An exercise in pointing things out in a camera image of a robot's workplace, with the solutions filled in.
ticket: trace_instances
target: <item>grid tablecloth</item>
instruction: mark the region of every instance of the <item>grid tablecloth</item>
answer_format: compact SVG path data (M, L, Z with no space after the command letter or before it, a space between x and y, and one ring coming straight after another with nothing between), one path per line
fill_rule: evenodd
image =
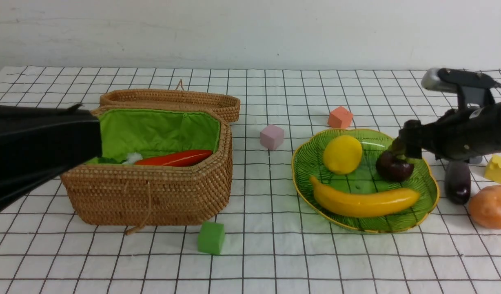
M501 82L501 70L487 72ZM5 67L0 105L98 106L115 89L174 89L233 95L234 173L230 203L213 221L226 226L221 256L198 253L199 227L87 225L60 179L0 214L0 294L501 294L501 230L472 222L464 206L441 199L409 232L360 235L329 224L296 195L293 151L327 129L345 106L351 128L396 136L408 119L423 123L456 105L452 94L420 87L424 71L288 71ZM497 101L501 91L494 90ZM267 124L285 130L277 151L259 143ZM442 188L445 163L424 153ZM472 191L487 156L471 166Z

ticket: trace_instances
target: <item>yellow banana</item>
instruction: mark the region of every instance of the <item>yellow banana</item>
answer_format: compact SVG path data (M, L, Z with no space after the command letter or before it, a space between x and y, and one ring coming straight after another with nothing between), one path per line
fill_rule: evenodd
M350 194L338 191L310 177L314 198L325 209L341 216L374 218L407 209L419 199L419 192L399 188L375 194Z

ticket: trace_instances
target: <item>pink cube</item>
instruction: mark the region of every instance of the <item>pink cube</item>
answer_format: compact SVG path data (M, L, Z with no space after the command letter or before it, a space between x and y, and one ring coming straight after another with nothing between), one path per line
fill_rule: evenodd
M352 123L353 114L340 106L330 112L328 116L328 125L335 129L346 129Z
M262 130L259 142L270 150L276 150L283 143L285 137L284 129L277 125L268 125Z

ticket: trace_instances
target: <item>purple eggplant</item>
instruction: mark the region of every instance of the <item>purple eggplant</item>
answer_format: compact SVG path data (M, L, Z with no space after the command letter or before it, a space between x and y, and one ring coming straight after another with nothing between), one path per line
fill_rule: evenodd
M465 204L470 199L471 177L468 164L463 161L450 161L445 174L446 197L454 204Z
M397 158L394 153L386 150L376 161L377 173L387 182L403 182L413 172L414 165L406 160Z

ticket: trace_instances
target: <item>glass plate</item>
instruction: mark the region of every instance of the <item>glass plate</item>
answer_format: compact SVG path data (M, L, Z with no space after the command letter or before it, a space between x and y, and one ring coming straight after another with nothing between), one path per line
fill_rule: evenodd
M336 175L323 165L323 151L330 140L343 134L353 136L361 142L363 156L355 171L348 175ZM370 129L329 129L319 132L301 145L292 157L292 178L297 193L330 222L347 229L366 233L394 233L419 225L437 205L439 188L425 160L415 163L412 176L405 182L390 183L381 179L375 164L392 141L390 136ZM412 207L396 214L376 218L351 218L329 212L316 202L312 184L308 180L310 175L342 192L372 194L405 187L416 190L421 195Z

